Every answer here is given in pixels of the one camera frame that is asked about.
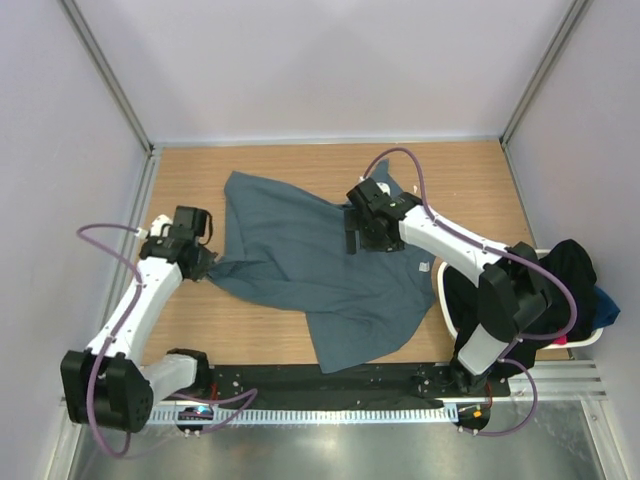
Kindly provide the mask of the teal blue t-shirt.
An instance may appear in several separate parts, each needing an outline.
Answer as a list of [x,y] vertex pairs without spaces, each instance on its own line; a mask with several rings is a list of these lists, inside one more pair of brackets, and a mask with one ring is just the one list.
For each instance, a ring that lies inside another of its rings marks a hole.
[[224,194],[224,255],[208,273],[229,294],[302,311],[325,373],[391,354],[435,303],[435,257],[346,251],[344,206],[284,182],[235,171]]

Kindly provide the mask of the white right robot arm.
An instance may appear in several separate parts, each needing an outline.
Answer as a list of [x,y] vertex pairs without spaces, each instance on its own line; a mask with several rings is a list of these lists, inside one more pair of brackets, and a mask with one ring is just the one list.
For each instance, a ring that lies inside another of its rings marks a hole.
[[482,389],[513,343],[551,305],[550,282],[533,247],[482,238],[438,215],[407,192],[396,197],[371,178],[347,193],[347,252],[421,248],[449,264],[476,289],[477,325],[454,354],[450,380],[460,394]]

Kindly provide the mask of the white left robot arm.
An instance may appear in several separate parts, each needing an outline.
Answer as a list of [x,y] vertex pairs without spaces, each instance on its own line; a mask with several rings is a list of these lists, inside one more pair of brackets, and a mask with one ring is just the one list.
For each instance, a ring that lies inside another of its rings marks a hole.
[[174,348],[154,364],[141,362],[169,299],[184,282],[202,280],[216,255],[207,247],[213,219],[204,209],[179,206],[147,229],[128,231],[142,241],[138,261],[124,262],[131,283],[89,344],[64,355],[60,371],[72,422],[137,433],[159,402],[176,394],[198,400],[212,389],[204,352]]

